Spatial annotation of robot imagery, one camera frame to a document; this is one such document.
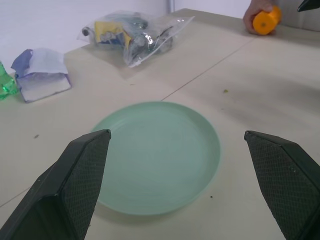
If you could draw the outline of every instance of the clear plastic bag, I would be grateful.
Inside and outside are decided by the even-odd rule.
[[[175,36],[193,17],[152,17],[139,12],[115,12],[86,25],[79,39],[97,46],[119,48],[124,62],[134,67],[153,54],[173,47]]]

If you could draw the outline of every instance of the table seam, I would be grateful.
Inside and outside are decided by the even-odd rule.
[[[175,91],[173,91],[172,93],[170,93],[169,95],[167,95],[166,97],[164,97],[163,99],[161,99],[160,101],[163,101],[165,99],[167,99],[168,97],[170,97],[171,95],[173,95],[174,93],[176,93],[177,91],[179,91],[180,89],[182,89],[183,87],[185,87],[186,85],[188,85],[189,83],[193,82],[194,80],[196,80],[197,78],[199,78],[200,76],[202,76],[203,74],[207,73],[209,70],[213,69],[215,66],[217,66],[218,64],[220,64],[221,62],[223,62],[224,60],[228,59],[229,57],[231,57],[233,54],[237,53],[239,50],[241,50],[242,48],[244,48],[245,46],[249,45],[250,43],[252,43],[254,40],[256,40],[258,37],[255,37],[253,39],[251,39],[250,41],[246,42],[245,44],[243,44],[242,46],[240,46],[239,48],[237,48],[236,50],[234,50],[233,52],[231,52],[230,54],[228,54],[227,56],[223,57],[221,60],[219,60],[218,62],[216,62],[215,64],[213,64],[212,66],[210,66],[208,69],[204,70],[202,73],[198,74],[197,76],[195,76],[193,79],[191,79],[190,81],[188,81],[187,83],[185,83],[184,85],[182,85],[181,87],[179,87],[178,89],[176,89]]]
[[[10,200],[6,201],[5,203],[3,203],[2,205],[0,205],[0,208],[2,208],[4,205],[10,203],[13,199],[17,198],[18,196],[20,196],[21,194],[23,194],[25,191],[29,190],[31,187],[28,187],[27,189],[23,190],[22,192],[20,192],[19,194],[17,194],[16,196],[14,196],[13,198],[11,198]]]

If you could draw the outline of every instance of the plate rim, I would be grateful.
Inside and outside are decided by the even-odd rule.
[[[113,111],[112,113],[108,114],[106,117],[104,117],[101,121],[99,121],[95,126],[94,128],[92,128],[91,132],[94,132],[96,131],[95,128],[100,125],[106,118],[110,117],[111,115],[114,115],[118,112],[122,112],[122,111],[125,111],[126,109],[129,109],[129,108],[132,108],[132,107],[135,107],[135,106],[139,106],[139,105],[146,105],[146,104],[165,104],[165,105],[172,105],[172,106],[178,106],[180,108],[184,108],[184,109],[187,109],[189,111],[192,111],[196,114],[198,114],[201,118],[203,118],[208,124],[209,126],[211,127],[212,131],[215,133],[216,137],[217,137],[217,144],[218,144],[218,149],[219,149],[219,156],[218,156],[218,164],[217,164],[217,167],[216,167],[216,171],[214,172],[212,178],[210,179],[210,181],[206,184],[206,186],[198,193],[196,194],[193,198],[190,198],[189,200],[185,201],[183,204],[181,204],[179,207],[174,207],[172,209],[169,209],[169,210],[166,210],[166,211],[154,211],[154,212],[150,212],[150,213],[138,213],[138,212],[128,212],[128,211],[123,211],[121,209],[117,209],[116,207],[113,207],[113,206],[110,206],[104,202],[102,202],[99,197],[97,199],[97,202],[113,211],[116,211],[118,213],[122,213],[122,214],[126,214],[126,215],[133,215],[133,216],[156,216],[156,215],[163,215],[163,214],[168,214],[168,213],[172,213],[174,211],[177,211],[179,209],[182,209],[186,206],[188,206],[189,204],[193,203],[197,198],[199,198],[208,188],[209,186],[212,184],[212,182],[215,180],[216,176],[217,176],[217,173],[219,172],[219,169],[220,169],[220,166],[221,166],[221,162],[222,162],[222,156],[223,156],[223,151],[222,151],[222,148],[221,148],[221,139],[220,139],[220,136],[218,134],[218,132],[216,131],[216,129],[214,128],[214,126],[211,124],[211,122],[205,117],[203,116],[201,113],[199,113],[198,111],[188,107],[188,106],[185,106],[185,105],[182,105],[182,104],[179,104],[179,103],[175,103],[175,102],[171,102],[171,101],[143,101],[143,102],[138,102],[138,103],[134,103],[134,104],[131,104],[131,105],[128,105],[128,106],[125,106],[125,107],[122,107],[122,108],[119,108],[115,111]]]

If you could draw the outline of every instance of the orange object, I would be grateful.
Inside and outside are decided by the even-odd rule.
[[[261,11],[253,20],[254,30],[261,35],[271,33],[281,21],[281,10],[273,6],[271,12]]]

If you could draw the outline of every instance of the light green plate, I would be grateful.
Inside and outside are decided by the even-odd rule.
[[[123,108],[93,131],[110,129],[98,201],[118,212],[157,215],[195,200],[213,179],[220,142],[194,110],[170,102]]]

